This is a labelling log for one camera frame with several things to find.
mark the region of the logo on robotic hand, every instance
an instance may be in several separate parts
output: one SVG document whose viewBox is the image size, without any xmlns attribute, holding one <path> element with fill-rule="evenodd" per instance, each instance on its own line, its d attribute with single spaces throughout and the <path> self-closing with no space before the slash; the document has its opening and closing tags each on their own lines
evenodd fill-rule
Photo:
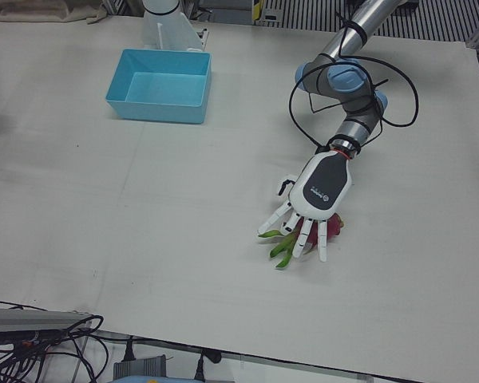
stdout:
<svg viewBox="0 0 479 383">
<path fill-rule="evenodd" d="M 311 192 L 316 194 L 319 198 L 321 198 L 325 202 L 328 202 L 328 200 L 330 199 L 328 198 L 328 195 L 326 195 L 325 193 L 322 193 L 316 186 L 313 186 L 311 188 Z"/>
</svg>

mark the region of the blue plastic bin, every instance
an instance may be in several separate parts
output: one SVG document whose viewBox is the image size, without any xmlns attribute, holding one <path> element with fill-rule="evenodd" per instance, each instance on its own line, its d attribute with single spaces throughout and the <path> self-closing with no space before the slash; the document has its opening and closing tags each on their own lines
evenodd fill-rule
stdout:
<svg viewBox="0 0 479 383">
<path fill-rule="evenodd" d="M 211 54 L 125 49 L 106 95 L 129 120 L 204 122 L 211 84 Z"/>
</svg>

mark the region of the robotic arm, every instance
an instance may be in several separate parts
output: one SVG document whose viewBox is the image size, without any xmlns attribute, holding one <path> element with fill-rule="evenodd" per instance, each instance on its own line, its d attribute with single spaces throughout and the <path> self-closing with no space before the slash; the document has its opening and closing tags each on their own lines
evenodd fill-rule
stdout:
<svg viewBox="0 0 479 383">
<path fill-rule="evenodd" d="M 385 19 L 405 1 L 366 0 L 352 20 L 335 35 L 312 62 L 301 65 L 295 75 L 298 88 L 337 99 L 346 112 L 336 134 L 307 162 L 287 200 L 259 228 L 260 234 L 291 212 L 281 232 L 292 232 L 302 219 L 293 249 L 298 258 L 307 242 L 314 221 L 318 224 L 318 252 L 327 260 L 327 220 L 337 211 L 351 185 L 350 160 L 360 153 L 382 118 L 386 96 L 374 89 L 369 74 L 353 58 Z"/>
</svg>

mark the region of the white tabletop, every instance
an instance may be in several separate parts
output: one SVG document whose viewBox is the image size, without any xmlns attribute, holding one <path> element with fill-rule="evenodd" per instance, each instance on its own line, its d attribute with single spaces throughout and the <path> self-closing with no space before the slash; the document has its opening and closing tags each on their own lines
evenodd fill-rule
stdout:
<svg viewBox="0 0 479 383">
<path fill-rule="evenodd" d="M 287 99 L 331 34 L 209 24 L 202 125 L 119 119 L 105 94 L 141 20 L 0 23 L 0 299 L 105 328 L 428 382 L 479 383 L 479 69 L 461 43 L 372 38 L 415 126 L 352 161 L 328 262 L 274 270 L 257 227 L 314 148 Z M 402 80 L 372 68 L 386 116 Z M 320 140 L 343 112 L 295 110 Z M 319 100 L 321 105 L 329 100 Z"/>
</svg>

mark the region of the metal grating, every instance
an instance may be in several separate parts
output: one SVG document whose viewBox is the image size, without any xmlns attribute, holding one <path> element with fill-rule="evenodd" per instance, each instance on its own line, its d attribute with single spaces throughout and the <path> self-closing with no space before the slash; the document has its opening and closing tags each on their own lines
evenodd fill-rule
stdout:
<svg viewBox="0 0 479 383">
<path fill-rule="evenodd" d="M 347 18 L 346 0 L 266 0 L 262 26 L 337 32 L 338 12 Z M 378 36 L 435 41 L 468 41 L 479 26 L 479 0 L 421 0 L 415 10 L 400 8 L 384 22 Z"/>
</svg>

